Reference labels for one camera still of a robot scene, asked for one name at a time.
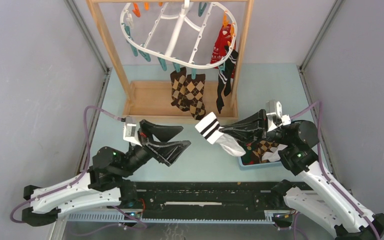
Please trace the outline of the white sock with black stripes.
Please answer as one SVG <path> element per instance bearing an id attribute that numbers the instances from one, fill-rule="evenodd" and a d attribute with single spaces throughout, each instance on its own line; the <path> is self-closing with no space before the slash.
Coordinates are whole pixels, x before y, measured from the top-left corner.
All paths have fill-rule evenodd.
<path id="1" fill-rule="evenodd" d="M 201 119 L 194 128 L 202 135 L 202 137 L 211 145 L 218 144 L 229 155 L 234 157 L 242 157 L 246 151 L 239 143 L 230 135 L 221 132 L 219 120 L 214 112 L 210 112 Z"/>

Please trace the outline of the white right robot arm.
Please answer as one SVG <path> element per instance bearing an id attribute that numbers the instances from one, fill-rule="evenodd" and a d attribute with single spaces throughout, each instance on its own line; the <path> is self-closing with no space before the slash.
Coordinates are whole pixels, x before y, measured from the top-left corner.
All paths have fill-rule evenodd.
<path id="1" fill-rule="evenodd" d="M 308 120 L 283 123 L 261 109 L 254 115 L 224 125 L 221 130 L 240 144 L 261 140 L 285 145 L 278 155 L 283 167 L 307 184 L 323 200 L 307 196 L 296 184 L 284 179 L 271 189 L 271 204 L 286 206 L 318 223 L 337 240 L 379 240 L 384 236 L 384 213 L 373 213 L 354 198 L 328 172 L 320 156 L 318 128 Z"/>

